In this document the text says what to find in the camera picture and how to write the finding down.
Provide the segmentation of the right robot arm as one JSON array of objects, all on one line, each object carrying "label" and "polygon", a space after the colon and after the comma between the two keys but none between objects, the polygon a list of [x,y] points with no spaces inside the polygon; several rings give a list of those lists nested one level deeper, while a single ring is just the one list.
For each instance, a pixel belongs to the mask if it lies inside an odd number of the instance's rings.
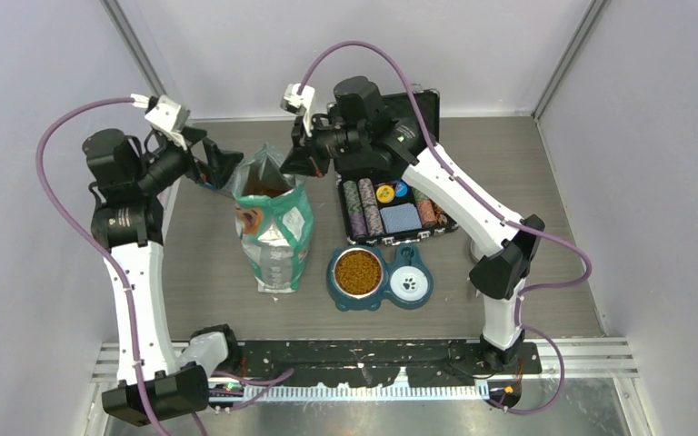
[{"label": "right robot arm", "polygon": [[355,76],[334,87],[327,113],[313,113],[313,100],[314,89],[305,84],[289,84],[284,92],[281,106],[296,118],[282,171],[323,177],[335,169],[345,179],[401,180],[455,219],[472,240],[476,264],[469,280],[484,296],[484,364],[507,372],[524,339],[515,303],[543,221],[505,208],[453,163],[429,132],[414,95],[383,95],[375,83]]}]

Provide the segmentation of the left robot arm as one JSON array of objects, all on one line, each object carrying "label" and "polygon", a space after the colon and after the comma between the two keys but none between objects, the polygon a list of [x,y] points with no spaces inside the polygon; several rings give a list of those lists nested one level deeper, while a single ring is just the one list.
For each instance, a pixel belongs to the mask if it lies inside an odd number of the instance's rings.
[{"label": "left robot arm", "polygon": [[116,386],[103,393],[109,415],[137,427],[204,410],[214,372],[235,374],[243,361],[226,324],[194,332],[181,351],[173,346],[162,284],[165,209],[158,196],[182,177],[220,189],[243,154],[222,151],[202,129],[184,129],[185,146],[151,132],[155,150],[109,128],[82,144],[95,178],[90,234],[101,246],[115,291],[119,339]]}]

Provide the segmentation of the green pet food bag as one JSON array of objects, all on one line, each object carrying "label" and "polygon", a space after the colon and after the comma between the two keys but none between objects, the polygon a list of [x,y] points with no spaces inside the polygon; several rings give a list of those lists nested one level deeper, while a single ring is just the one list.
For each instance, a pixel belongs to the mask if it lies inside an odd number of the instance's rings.
[{"label": "green pet food bag", "polygon": [[224,188],[234,199],[235,234],[263,293],[297,291],[314,230],[305,178],[282,173],[283,163],[284,155],[264,144]]}]

